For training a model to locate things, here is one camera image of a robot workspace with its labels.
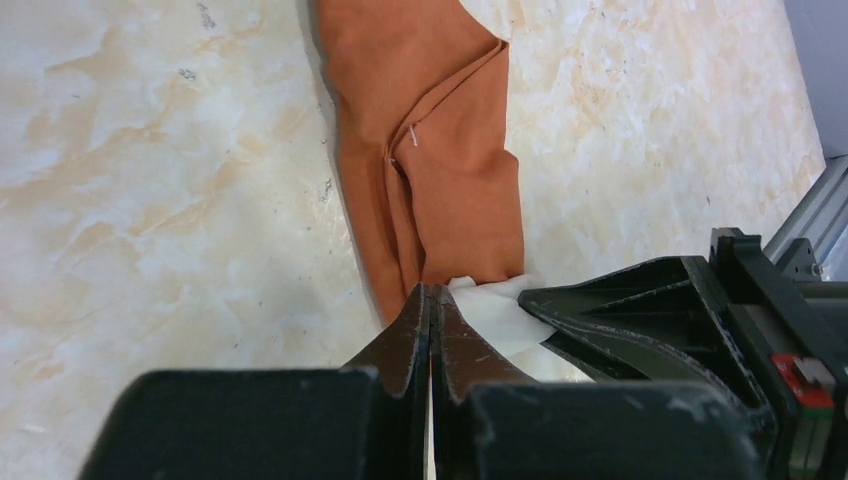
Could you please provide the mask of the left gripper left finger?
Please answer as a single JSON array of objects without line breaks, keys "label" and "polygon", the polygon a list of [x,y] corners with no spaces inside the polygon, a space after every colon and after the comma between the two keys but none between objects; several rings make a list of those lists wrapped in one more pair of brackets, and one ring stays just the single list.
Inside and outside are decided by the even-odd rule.
[{"label": "left gripper left finger", "polygon": [[361,437],[363,479],[423,479],[427,469],[432,288],[416,285],[397,318],[346,363],[375,375]]}]

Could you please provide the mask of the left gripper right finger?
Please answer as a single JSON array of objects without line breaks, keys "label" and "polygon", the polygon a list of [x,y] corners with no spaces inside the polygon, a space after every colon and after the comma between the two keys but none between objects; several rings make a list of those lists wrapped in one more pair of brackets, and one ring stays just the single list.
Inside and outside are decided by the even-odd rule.
[{"label": "left gripper right finger", "polygon": [[476,390],[536,381],[477,333],[465,320],[447,287],[433,290],[431,378],[435,474],[438,479],[486,479],[486,450],[496,428]]}]

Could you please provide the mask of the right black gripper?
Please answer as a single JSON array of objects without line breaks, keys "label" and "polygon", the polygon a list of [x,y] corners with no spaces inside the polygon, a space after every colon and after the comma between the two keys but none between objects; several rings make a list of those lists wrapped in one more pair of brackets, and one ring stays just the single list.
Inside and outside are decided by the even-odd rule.
[{"label": "right black gripper", "polygon": [[518,303],[554,328],[543,345],[593,380],[714,387],[768,458],[768,478],[846,478],[847,285],[822,280],[808,239],[772,261],[760,236],[717,228],[709,264],[660,257],[525,290]]}]

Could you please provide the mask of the orange underwear white waistband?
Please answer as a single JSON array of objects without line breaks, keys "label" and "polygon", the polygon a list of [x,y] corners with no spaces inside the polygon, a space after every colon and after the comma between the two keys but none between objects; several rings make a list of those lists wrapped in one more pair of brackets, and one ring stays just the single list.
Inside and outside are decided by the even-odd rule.
[{"label": "orange underwear white waistband", "polygon": [[525,272],[519,162],[506,148],[509,45],[458,1],[316,1],[335,91],[352,236],[384,324],[444,284],[502,355],[541,381],[585,374],[517,303]]}]

